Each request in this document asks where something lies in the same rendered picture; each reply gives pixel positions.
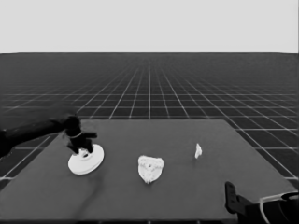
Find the large thick white disc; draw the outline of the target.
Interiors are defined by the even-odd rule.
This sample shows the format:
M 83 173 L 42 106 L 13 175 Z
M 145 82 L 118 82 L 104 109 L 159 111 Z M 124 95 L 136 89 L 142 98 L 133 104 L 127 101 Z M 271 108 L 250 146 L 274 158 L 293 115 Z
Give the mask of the large thick white disc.
M 93 144 L 93 152 L 80 148 L 68 160 L 68 168 L 74 175 L 87 175 L 97 169 L 104 161 L 105 151 L 98 144 Z

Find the small thin T-shaped piece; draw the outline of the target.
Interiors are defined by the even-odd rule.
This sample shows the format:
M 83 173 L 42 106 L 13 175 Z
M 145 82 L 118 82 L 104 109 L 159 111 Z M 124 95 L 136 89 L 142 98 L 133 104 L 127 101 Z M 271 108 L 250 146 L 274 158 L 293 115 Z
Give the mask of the small thin T-shaped piece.
M 203 150 L 202 150 L 201 146 L 198 143 L 196 144 L 196 148 L 195 149 L 196 150 L 195 150 L 194 157 L 196 159 L 198 159 L 203 154 Z

